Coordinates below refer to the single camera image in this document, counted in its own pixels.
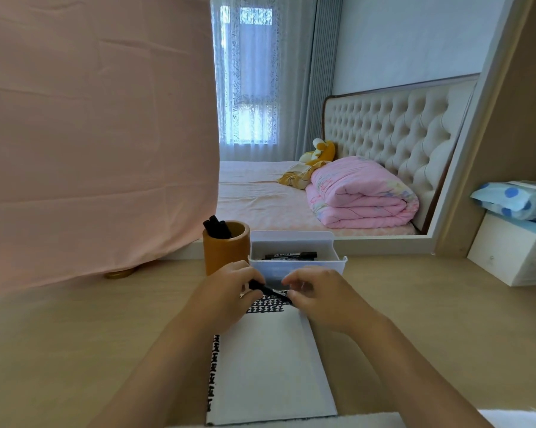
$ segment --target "pink comforter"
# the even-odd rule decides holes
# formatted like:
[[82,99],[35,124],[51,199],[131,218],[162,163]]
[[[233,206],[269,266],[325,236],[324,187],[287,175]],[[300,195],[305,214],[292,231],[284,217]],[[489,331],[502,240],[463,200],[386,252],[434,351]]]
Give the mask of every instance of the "pink comforter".
[[419,209],[419,199],[397,176],[361,156],[314,171],[306,193],[309,207],[329,228],[405,225]]

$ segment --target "mattress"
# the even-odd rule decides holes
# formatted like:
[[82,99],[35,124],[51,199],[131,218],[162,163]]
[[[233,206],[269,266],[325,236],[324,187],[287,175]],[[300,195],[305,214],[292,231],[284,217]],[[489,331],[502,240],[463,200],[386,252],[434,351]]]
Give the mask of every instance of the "mattress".
[[250,225],[250,230],[331,231],[337,237],[408,236],[412,224],[390,228],[327,228],[307,204],[306,191],[277,179],[295,162],[221,162],[216,216]]

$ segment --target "yellow plush toy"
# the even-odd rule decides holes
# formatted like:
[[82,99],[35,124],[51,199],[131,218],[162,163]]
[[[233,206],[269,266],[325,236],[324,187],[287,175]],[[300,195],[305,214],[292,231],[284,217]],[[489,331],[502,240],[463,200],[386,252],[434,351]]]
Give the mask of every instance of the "yellow plush toy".
[[307,165],[314,165],[321,161],[332,161],[335,158],[335,144],[331,141],[324,141],[321,138],[314,139],[314,152],[306,152],[300,162]]

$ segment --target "desk surface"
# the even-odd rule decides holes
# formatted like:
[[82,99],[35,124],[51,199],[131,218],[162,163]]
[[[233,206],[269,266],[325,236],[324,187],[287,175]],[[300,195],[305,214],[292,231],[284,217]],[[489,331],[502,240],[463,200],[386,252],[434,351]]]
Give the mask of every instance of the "desk surface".
[[[432,256],[352,258],[344,275],[478,408],[536,409],[536,287]],[[85,426],[203,276],[163,261],[0,297],[0,427]],[[340,414],[394,410],[352,341],[314,335]],[[204,422],[209,358],[195,354],[171,424]]]

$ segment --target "white wall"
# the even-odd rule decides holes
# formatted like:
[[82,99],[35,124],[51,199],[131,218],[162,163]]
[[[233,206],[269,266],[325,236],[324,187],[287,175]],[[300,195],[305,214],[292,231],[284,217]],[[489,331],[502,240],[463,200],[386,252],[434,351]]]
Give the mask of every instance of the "white wall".
[[343,0],[333,93],[482,70],[505,0]]

